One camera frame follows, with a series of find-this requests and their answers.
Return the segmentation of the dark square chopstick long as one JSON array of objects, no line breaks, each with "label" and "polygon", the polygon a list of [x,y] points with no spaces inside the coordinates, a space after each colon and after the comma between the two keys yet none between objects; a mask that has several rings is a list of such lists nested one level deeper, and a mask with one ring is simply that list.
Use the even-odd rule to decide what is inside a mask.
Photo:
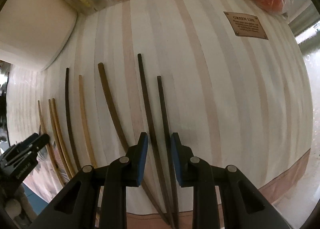
[{"label": "dark square chopstick long", "polygon": [[151,104],[150,104],[150,100],[149,100],[149,94],[148,94],[148,88],[147,88],[146,77],[145,77],[145,72],[144,72],[142,54],[138,53],[137,58],[138,58],[139,76],[140,76],[140,82],[141,82],[141,86],[142,86],[146,119],[148,122],[149,135],[150,135],[150,140],[151,140],[153,156],[155,158],[155,164],[156,164],[159,184],[161,187],[165,210],[166,210],[167,216],[169,218],[170,226],[171,226],[171,228],[175,228],[174,220],[173,220],[173,216],[172,216],[171,205],[170,205],[170,199],[169,199],[167,185],[165,182],[165,177],[164,177],[164,172],[163,172],[163,166],[161,163],[161,157],[160,157],[160,153],[159,153],[159,147],[158,147],[158,143],[157,143],[155,126],[154,126],[153,117],[152,117]]}]

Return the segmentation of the grey gloved hand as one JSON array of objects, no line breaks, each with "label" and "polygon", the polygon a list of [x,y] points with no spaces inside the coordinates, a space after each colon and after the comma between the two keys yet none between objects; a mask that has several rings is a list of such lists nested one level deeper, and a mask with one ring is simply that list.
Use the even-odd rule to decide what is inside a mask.
[{"label": "grey gloved hand", "polygon": [[7,198],[1,188],[1,207],[16,228],[28,228],[37,218],[22,185],[18,186],[11,198]]}]

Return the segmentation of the brown label patch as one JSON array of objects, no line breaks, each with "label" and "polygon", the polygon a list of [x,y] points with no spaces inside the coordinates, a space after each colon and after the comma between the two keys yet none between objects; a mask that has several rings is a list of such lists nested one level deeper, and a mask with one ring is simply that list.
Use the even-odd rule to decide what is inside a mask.
[{"label": "brown label patch", "polygon": [[238,37],[250,37],[267,40],[267,34],[255,15],[235,12],[224,12],[234,34]]}]

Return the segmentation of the white chopstick holder cup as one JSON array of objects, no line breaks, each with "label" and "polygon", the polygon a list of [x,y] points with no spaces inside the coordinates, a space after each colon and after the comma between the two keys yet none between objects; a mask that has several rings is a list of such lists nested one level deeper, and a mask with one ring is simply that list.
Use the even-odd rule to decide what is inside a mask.
[{"label": "white chopstick holder cup", "polygon": [[1,8],[1,60],[45,70],[68,41],[76,18],[64,0],[7,0]]}]

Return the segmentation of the brown wooden chopstick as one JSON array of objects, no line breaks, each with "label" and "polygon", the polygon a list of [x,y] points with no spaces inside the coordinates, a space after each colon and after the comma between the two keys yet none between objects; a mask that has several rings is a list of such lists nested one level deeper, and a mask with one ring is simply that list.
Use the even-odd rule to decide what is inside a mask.
[{"label": "brown wooden chopstick", "polygon": [[[110,87],[109,87],[109,84],[108,84],[106,71],[105,71],[103,63],[99,63],[98,64],[98,71],[99,71],[101,85],[103,87],[104,96],[105,96],[105,99],[106,99],[106,102],[107,102],[107,106],[108,106],[108,109],[109,109],[109,112],[110,112],[110,115],[111,115],[111,118],[112,118],[112,122],[114,124],[115,130],[116,130],[118,138],[120,140],[120,143],[121,143],[123,149],[125,150],[125,152],[127,153],[128,149],[129,149],[129,144],[128,144],[127,139],[125,137],[123,128],[122,128],[120,120],[119,120],[119,116],[118,116],[117,111],[116,111],[116,107],[114,105],[114,101],[113,101],[113,98],[112,98],[112,93],[110,91]],[[169,221],[168,221],[167,217],[162,212],[159,204],[157,204],[157,201],[156,201],[155,197],[151,193],[151,191],[150,191],[147,183],[144,181],[144,179],[142,179],[141,186],[142,186],[142,189],[144,190],[144,192],[146,193],[148,199],[151,201],[152,205],[154,206],[154,208],[156,209],[156,211],[160,215],[160,217],[163,219],[163,221],[166,224],[169,224]]]}]

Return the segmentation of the black thin chopstick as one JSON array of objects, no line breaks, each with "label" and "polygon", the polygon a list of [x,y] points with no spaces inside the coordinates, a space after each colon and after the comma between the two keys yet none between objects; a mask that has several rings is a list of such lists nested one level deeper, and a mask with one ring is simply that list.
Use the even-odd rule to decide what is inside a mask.
[{"label": "black thin chopstick", "polygon": [[65,108],[66,108],[68,137],[69,137],[75,165],[77,170],[79,170],[81,166],[78,158],[78,153],[76,151],[76,146],[75,146],[75,141],[74,141],[74,136],[72,131],[72,123],[71,123],[71,112],[70,112],[70,104],[69,104],[69,68],[68,67],[66,68],[66,74],[65,74]]}]

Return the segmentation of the tan bamboo chopstick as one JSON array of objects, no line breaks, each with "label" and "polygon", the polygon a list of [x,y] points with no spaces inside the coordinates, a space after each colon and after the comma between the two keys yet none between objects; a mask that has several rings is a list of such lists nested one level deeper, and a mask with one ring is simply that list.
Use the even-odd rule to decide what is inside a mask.
[{"label": "tan bamboo chopstick", "polygon": [[71,180],[72,176],[71,176],[71,173],[69,171],[69,168],[67,167],[67,163],[66,163],[65,157],[64,157],[63,152],[62,152],[62,148],[61,148],[61,144],[60,144],[60,141],[59,141],[59,137],[57,135],[57,128],[56,128],[56,125],[55,125],[53,107],[52,107],[52,103],[51,103],[50,99],[48,100],[48,104],[49,104],[50,121],[51,121],[51,124],[52,124],[52,130],[53,130],[54,139],[55,139],[55,142],[56,142],[56,145],[57,145],[57,150],[59,152],[59,156],[60,156],[61,162],[63,164],[63,167],[64,167],[64,169],[66,171],[66,174],[67,174],[69,180]]},{"label": "tan bamboo chopstick", "polygon": [[56,129],[57,129],[57,136],[58,136],[58,139],[59,139],[59,143],[60,143],[60,147],[61,147],[61,150],[62,150],[63,158],[64,158],[66,166],[67,166],[66,170],[68,171],[69,178],[71,179],[71,178],[73,178],[75,176],[75,170],[73,168],[71,159],[70,159],[69,154],[68,154],[68,150],[66,148],[65,141],[63,139],[62,130],[61,130],[60,122],[59,122],[59,117],[58,117],[57,109],[56,109],[56,102],[55,102],[54,98],[52,99],[52,107],[53,107],[54,121],[55,121]]}]

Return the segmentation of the light bamboo chopstick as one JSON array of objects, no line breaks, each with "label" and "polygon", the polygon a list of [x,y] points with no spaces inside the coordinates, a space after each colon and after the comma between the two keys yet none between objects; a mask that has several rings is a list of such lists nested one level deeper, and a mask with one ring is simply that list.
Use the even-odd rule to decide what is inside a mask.
[{"label": "light bamboo chopstick", "polygon": [[84,83],[83,83],[82,75],[79,75],[78,81],[79,81],[80,114],[81,114],[81,121],[82,121],[82,128],[83,128],[83,132],[84,132],[86,150],[87,150],[87,154],[88,154],[91,165],[94,168],[97,168],[98,165],[97,165],[97,161],[95,159],[94,151],[92,148],[91,137],[89,134],[89,128],[88,128],[88,123],[87,123],[87,115],[86,115],[86,109],[85,109],[85,97],[84,97]]}]

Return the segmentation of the pale wooden chopstick banded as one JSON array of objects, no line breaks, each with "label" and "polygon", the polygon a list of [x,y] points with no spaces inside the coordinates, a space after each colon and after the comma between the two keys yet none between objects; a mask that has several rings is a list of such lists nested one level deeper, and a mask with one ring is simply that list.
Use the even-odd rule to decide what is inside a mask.
[{"label": "pale wooden chopstick banded", "polygon": [[[39,112],[39,119],[40,119],[41,131],[46,134],[46,133],[47,133],[47,129],[46,129],[46,126],[45,126],[45,124],[44,124],[44,119],[43,119],[41,104],[40,104],[40,101],[39,101],[39,100],[37,101],[37,107],[38,107],[38,112]],[[61,173],[60,173],[60,171],[59,171],[59,167],[58,167],[58,165],[57,165],[57,162],[56,162],[56,159],[55,159],[55,156],[54,156],[53,148],[52,148],[52,146],[51,146],[50,143],[48,143],[48,144],[46,145],[46,150],[47,150],[47,152],[48,152],[48,154],[49,154],[49,159],[50,159],[51,164],[52,164],[52,166],[53,166],[54,172],[55,172],[55,174],[56,174],[56,176],[57,176],[57,178],[58,178],[61,186],[64,187],[64,186],[65,186],[65,183],[64,183],[64,180],[63,180],[63,178],[62,178],[62,175],[61,175]]]}]

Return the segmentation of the striped cat placemat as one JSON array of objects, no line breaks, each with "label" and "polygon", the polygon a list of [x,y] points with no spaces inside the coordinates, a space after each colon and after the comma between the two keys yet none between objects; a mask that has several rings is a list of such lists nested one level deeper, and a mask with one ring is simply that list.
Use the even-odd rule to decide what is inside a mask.
[{"label": "striped cat placemat", "polygon": [[[224,12],[258,17],[268,39],[238,37]],[[52,133],[49,99],[56,100],[69,144],[69,103],[76,151],[90,164],[82,128],[79,75],[98,166],[124,154],[101,85],[103,63],[129,144],[148,131],[137,54],[143,57],[159,153],[168,174],[157,76],[161,76],[169,129],[211,165],[235,165],[275,202],[305,173],[312,137],[312,99],[302,54],[287,22],[251,0],[131,0],[78,16],[56,59],[43,71],[13,65],[9,75],[9,139],[39,130],[40,101]]]}]

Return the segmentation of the dark square chopstick short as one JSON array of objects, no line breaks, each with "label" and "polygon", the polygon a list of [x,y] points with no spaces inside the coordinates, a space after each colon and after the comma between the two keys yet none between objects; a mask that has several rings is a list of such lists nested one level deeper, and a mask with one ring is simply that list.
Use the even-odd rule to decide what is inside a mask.
[{"label": "dark square chopstick short", "polygon": [[158,84],[159,101],[161,106],[163,130],[164,130],[165,145],[166,145],[168,166],[169,166],[170,186],[171,186],[171,194],[172,194],[172,202],[173,202],[172,216],[173,216],[175,228],[180,228],[177,186],[176,186],[174,163],[171,155],[171,140],[170,140],[168,114],[167,114],[167,109],[165,104],[165,96],[164,96],[164,89],[163,89],[161,76],[157,76],[157,84]]}]

